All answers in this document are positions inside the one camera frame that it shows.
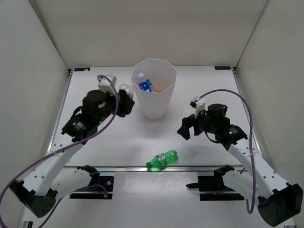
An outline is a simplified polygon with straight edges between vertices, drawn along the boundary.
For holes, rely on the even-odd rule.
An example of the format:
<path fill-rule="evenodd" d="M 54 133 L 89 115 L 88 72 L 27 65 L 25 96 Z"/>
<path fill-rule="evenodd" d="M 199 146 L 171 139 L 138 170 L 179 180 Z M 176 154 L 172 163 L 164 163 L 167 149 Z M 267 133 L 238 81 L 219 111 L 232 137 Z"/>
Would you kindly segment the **clear bottle black label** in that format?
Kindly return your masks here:
<path fill-rule="evenodd" d="M 120 84 L 119 86 L 120 90 L 124 90 L 126 92 L 126 94 L 133 99 L 134 96 L 134 88 L 132 85 L 128 85 L 128 84 Z"/>

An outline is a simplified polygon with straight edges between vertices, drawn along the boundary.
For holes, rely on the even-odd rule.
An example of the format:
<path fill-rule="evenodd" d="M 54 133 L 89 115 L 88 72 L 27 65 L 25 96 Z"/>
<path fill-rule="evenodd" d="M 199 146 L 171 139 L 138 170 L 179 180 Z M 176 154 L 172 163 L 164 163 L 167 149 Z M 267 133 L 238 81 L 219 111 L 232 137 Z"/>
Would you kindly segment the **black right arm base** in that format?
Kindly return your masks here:
<path fill-rule="evenodd" d="M 196 183 L 186 184 L 188 189 L 198 189 L 200 201 L 243 201 L 243 196 L 224 185 L 223 176 L 235 169 L 224 165 L 213 171 L 212 176 L 198 176 Z"/>

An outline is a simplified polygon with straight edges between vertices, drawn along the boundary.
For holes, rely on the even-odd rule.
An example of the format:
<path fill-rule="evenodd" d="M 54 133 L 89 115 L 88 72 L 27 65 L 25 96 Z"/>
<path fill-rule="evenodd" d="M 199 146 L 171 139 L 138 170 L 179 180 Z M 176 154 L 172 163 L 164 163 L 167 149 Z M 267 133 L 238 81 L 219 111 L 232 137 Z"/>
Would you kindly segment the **clear bottle blue label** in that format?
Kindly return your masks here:
<path fill-rule="evenodd" d="M 138 86 L 142 91 L 155 92 L 151 81 L 143 72 L 138 73 L 137 77 L 139 81 Z"/>

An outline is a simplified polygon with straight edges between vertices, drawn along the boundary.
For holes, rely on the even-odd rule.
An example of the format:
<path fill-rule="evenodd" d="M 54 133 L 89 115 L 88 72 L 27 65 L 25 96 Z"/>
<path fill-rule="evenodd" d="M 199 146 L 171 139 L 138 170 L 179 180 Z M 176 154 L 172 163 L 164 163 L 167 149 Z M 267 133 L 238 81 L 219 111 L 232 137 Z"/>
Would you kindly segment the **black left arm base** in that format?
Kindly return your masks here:
<path fill-rule="evenodd" d="M 113 198 L 114 176 L 103 176 L 98 170 L 89 165 L 78 167 L 89 173 L 91 180 L 87 187 L 72 192 L 70 199 L 82 200 L 111 200 Z"/>

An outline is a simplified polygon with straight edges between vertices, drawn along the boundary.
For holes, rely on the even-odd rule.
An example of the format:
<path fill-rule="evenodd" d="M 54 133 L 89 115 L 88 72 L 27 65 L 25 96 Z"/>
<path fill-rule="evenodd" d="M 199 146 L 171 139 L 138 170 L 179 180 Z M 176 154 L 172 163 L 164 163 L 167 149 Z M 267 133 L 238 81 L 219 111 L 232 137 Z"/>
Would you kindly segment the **green plastic bottle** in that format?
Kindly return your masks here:
<path fill-rule="evenodd" d="M 146 163 L 147 169 L 163 169 L 171 163 L 177 162 L 179 159 L 175 150 L 169 150 L 165 153 L 158 154 L 153 159 Z"/>

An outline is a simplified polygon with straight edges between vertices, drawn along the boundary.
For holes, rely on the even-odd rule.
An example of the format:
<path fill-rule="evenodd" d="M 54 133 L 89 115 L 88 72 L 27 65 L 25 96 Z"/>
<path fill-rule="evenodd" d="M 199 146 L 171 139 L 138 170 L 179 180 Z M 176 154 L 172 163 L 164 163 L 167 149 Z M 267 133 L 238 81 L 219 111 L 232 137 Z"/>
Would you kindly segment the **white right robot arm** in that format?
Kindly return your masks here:
<path fill-rule="evenodd" d="M 233 155 L 256 182 L 252 184 L 232 166 L 224 165 L 213 172 L 211 182 L 217 189 L 231 188 L 246 199 L 255 191 L 254 205 L 262 219 L 272 227 L 300 213 L 304 194 L 302 188 L 298 184 L 291 185 L 259 153 L 250 151 L 252 144 L 247 134 L 226 117 L 226 105 L 211 104 L 206 107 L 203 101 L 190 105 L 195 108 L 195 113 L 182 119 L 177 133 L 186 140 L 190 138 L 190 128 L 194 129 L 195 136 L 213 134 L 214 142 Z"/>

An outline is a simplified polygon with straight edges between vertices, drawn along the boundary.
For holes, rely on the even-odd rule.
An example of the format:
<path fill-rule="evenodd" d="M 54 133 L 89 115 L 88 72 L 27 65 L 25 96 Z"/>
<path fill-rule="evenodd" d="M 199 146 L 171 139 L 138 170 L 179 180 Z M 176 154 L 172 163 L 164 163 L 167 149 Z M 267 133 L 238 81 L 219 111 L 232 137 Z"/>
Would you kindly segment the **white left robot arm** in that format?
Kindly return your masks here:
<path fill-rule="evenodd" d="M 84 187 L 89 190 L 98 188 L 99 172 L 89 165 L 79 166 L 63 181 L 55 181 L 55 178 L 70 158 L 85 145 L 83 140 L 97 133 L 98 126 L 107 117 L 125 117 L 131 113 L 135 104 L 132 88 L 121 88 L 117 94 L 115 97 L 112 92 L 89 91 L 61 132 L 70 136 L 77 145 L 59 145 L 60 152 L 47 155 L 28 176 L 9 185 L 10 190 L 36 217 L 47 215 L 56 202 L 73 191 Z"/>

